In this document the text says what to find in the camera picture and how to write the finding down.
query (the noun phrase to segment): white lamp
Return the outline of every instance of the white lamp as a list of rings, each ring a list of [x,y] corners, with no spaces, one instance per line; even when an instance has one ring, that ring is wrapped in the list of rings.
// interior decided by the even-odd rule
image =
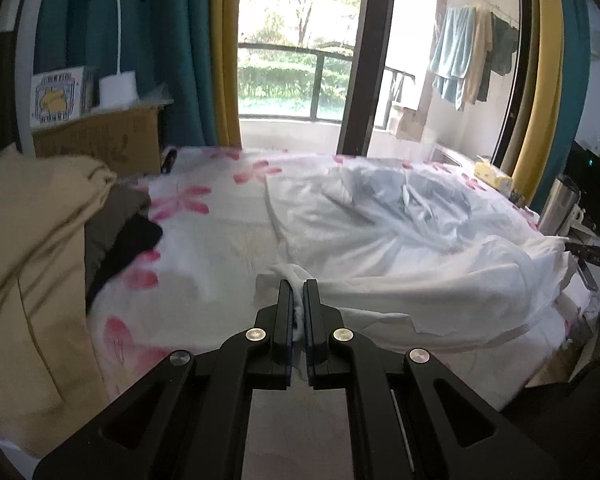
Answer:
[[[120,73],[120,51],[122,47],[122,10],[118,4],[118,71],[100,79],[100,108],[117,108],[128,105],[138,99],[136,72]]]

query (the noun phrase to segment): beige blanket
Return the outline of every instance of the beige blanket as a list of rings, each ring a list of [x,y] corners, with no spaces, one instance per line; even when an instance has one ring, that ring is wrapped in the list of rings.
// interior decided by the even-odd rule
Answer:
[[[0,158],[0,437],[51,451],[107,405],[84,306],[84,223],[115,174],[96,160]]]

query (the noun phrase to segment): yellow curtain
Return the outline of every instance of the yellow curtain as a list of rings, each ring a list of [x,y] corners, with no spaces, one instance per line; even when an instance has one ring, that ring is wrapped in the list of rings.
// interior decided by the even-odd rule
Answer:
[[[538,78],[525,139],[513,172],[513,184],[531,202],[554,140],[562,92],[564,29],[562,0],[539,0]]]
[[[526,128],[531,118],[531,108],[536,96],[536,80],[538,78],[538,50],[540,48],[540,0],[531,0],[531,43],[529,46],[529,64],[526,67],[525,89],[518,111],[518,118],[511,134],[500,169],[509,176],[513,175],[516,163],[525,140]]]
[[[238,6],[240,0],[211,0],[211,66],[218,144],[240,148],[238,122]]]

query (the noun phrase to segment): kettle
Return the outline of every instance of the kettle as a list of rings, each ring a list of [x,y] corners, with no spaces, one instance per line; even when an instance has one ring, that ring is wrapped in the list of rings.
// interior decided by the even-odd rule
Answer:
[[[540,215],[538,230],[545,236],[566,236],[579,201],[577,184],[567,175],[558,175]]]

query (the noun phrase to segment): teal curtain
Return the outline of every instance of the teal curtain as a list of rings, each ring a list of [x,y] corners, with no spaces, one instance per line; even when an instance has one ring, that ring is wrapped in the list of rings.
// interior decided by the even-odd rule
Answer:
[[[135,70],[140,96],[167,83],[163,140],[216,146],[208,0],[121,0],[121,70]],[[43,0],[35,72],[89,65],[116,73],[116,0]]]
[[[560,111],[549,159],[531,209],[544,208],[555,177],[564,171],[584,109],[591,66],[589,11],[586,0],[562,0],[564,15],[564,62]]]

